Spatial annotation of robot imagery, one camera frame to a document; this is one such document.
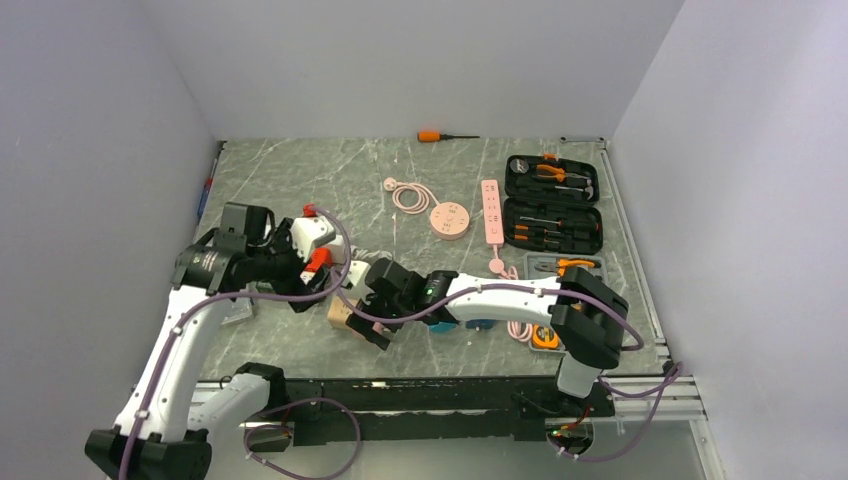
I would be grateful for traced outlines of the red cube adapter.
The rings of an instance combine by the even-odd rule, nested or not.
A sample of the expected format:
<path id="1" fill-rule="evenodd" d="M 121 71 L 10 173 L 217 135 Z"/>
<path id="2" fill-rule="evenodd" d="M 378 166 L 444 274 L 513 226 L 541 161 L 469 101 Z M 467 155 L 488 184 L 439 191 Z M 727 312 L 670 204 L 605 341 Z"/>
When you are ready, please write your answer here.
<path id="1" fill-rule="evenodd" d="M 322 269 L 325 267 L 331 267 L 332 265 L 333 258 L 331 251 L 325 247 L 316 248 L 310 257 L 309 262 L 304 267 L 300 278 L 305 284 L 308 284 Z"/>

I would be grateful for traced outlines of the dark blue cube adapter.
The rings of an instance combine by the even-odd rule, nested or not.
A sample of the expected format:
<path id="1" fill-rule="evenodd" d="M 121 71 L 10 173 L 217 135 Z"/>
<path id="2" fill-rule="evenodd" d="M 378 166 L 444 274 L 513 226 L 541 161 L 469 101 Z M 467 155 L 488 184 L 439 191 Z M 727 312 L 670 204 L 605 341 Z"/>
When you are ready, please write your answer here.
<path id="1" fill-rule="evenodd" d="M 467 321 L 465 323 L 465 328 L 475 330 L 475 331 L 485 331 L 485 330 L 492 329 L 494 327 L 494 325 L 495 325 L 494 320 L 476 319 L 476 320 Z"/>

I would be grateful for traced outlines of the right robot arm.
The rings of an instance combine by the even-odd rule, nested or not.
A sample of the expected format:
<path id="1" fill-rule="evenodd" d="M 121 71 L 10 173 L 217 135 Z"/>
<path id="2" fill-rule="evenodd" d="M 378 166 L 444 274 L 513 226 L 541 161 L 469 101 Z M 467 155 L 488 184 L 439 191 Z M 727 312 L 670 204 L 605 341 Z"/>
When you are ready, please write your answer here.
<path id="1" fill-rule="evenodd" d="M 472 320 L 522 322 L 551 330 L 566 354 L 557 369 L 551 401 L 557 411 L 574 415 L 585 407 L 596 379 L 619 366 L 627 350 L 644 345 L 627 321 L 628 302 L 590 272 L 568 267 L 560 276 L 530 280 L 481 278 L 451 270 L 422 276 L 399 263 L 380 259 L 368 270 L 366 297 L 342 302 L 352 314 L 349 327 L 381 349 L 389 339 L 374 330 L 407 322 L 460 324 Z"/>

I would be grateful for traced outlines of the beige cube adapter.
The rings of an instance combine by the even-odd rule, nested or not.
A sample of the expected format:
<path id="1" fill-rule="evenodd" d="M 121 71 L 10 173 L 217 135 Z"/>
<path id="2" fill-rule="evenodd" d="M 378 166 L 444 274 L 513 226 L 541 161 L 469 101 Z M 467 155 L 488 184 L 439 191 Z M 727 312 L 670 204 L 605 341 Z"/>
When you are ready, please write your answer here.
<path id="1" fill-rule="evenodd" d="M 327 321 L 336 330 L 353 332 L 347 324 L 352 310 L 338 297 L 333 296 L 327 312 Z"/>

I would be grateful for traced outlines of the grey tool tray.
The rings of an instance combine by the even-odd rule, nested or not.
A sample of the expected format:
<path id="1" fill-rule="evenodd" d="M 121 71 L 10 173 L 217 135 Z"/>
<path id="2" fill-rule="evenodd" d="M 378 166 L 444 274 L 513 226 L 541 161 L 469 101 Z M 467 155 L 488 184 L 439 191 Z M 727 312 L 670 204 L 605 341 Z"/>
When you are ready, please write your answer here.
<path id="1" fill-rule="evenodd" d="M 607 280 L 607 270 L 600 256 L 555 255 L 551 253 L 528 252 L 524 256 L 524 265 L 528 279 L 558 276 L 564 273 L 566 269 L 574 267 L 586 270 L 602 281 Z M 565 354 L 567 352 L 561 340 L 561 347 L 558 351 L 547 351 L 532 348 L 530 346 L 530 339 L 531 337 L 527 340 L 527 346 L 531 351 L 552 354 Z"/>

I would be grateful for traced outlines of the white cube adapter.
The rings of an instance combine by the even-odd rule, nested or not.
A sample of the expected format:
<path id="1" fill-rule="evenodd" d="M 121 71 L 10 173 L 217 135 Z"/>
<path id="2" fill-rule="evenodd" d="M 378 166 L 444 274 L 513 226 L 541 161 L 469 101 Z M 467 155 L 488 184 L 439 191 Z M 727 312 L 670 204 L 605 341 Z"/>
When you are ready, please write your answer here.
<path id="1" fill-rule="evenodd" d="M 333 265 L 343 265 L 348 259 L 345 240 L 341 234 L 337 234 L 333 240 L 323 245 L 323 248 L 329 252 Z"/>

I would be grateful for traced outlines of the black tool case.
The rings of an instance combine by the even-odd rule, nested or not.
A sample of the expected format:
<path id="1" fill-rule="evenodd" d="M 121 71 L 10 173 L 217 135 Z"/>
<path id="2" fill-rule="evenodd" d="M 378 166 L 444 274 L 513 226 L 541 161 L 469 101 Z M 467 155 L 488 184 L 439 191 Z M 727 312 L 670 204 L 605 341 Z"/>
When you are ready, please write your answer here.
<path id="1" fill-rule="evenodd" d="M 534 176 L 537 164 L 567 172 L 564 182 Z M 603 247 L 604 227 L 596 208 L 598 171 L 588 163 L 553 154 L 512 155 L 506 160 L 502 223 L 505 242 L 516 248 L 559 254 L 594 255 Z"/>

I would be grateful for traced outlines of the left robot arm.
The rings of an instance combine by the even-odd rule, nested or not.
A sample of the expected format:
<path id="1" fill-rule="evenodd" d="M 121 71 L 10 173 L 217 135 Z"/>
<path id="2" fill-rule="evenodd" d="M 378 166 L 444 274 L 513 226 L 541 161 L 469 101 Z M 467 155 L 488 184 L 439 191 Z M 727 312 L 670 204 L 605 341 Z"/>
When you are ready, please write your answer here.
<path id="1" fill-rule="evenodd" d="M 198 408 L 192 398 L 214 338 L 248 285 L 268 283 L 271 299 L 302 312 L 334 291 L 301 274 L 319 247 L 350 240 L 326 211 L 307 206 L 300 218 L 277 220 L 267 207 L 229 202 L 218 226 L 179 254 L 162 328 L 130 397 L 108 429 L 94 430 L 85 455 L 110 479 L 202 479 L 213 443 L 257 414 L 279 417 L 290 400 L 284 371 L 240 367 Z"/>

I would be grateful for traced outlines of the clear plastic screw box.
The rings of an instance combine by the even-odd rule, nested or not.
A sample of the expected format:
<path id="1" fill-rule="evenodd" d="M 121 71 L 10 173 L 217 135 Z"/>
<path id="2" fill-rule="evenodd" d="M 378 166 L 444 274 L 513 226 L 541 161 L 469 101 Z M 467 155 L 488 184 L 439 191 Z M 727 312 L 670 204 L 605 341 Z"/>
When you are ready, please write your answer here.
<path id="1" fill-rule="evenodd" d="M 222 325 L 237 325 L 254 318 L 254 302 L 251 298 L 240 297 L 234 300 L 226 313 Z"/>

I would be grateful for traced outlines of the white power strip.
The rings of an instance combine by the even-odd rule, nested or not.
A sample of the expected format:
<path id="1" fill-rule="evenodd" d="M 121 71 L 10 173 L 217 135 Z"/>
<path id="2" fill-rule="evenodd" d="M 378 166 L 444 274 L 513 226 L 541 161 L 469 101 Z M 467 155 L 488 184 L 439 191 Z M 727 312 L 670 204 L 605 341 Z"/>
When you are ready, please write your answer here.
<path id="1" fill-rule="evenodd" d="M 356 290 L 364 284 L 364 279 L 371 265 L 366 261 L 354 260 L 351 262 L 343 287 L 347 290 Z"/>

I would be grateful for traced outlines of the light blue cube adapter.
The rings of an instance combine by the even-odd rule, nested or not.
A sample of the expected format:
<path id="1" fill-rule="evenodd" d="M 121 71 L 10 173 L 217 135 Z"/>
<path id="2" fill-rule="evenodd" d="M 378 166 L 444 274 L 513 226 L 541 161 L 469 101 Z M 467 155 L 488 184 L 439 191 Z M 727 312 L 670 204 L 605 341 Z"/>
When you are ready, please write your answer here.
<path id="1" fill-rule="evenodd" d="M 434 324 L 434 325 L 429 325 L 429 326 L 428 326 L 428 329 L 429 329 L 432 333 L 442 334 L 442 333 L 447 333 L 447 332 L 449 332 L 449 331 L 451 331 L 451 330 L 455 329 L 457 326 L 458 326 L 458 324 L 457 324 L 457 323 L 451 323 L 451 322 L 439 322 L 439 323 Z"/>

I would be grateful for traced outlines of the pink power strip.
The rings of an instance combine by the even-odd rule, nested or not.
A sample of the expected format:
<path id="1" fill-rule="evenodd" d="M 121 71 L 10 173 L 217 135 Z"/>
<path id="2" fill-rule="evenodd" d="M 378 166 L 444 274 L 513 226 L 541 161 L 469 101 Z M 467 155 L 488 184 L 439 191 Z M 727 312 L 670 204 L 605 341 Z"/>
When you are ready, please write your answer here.
<path id="1" fill-rule="evenodd" d="M 486 243 L 501 247 L 504 244 L 500 188 L 495 179 L 482 180 L 482 218 Z"/>

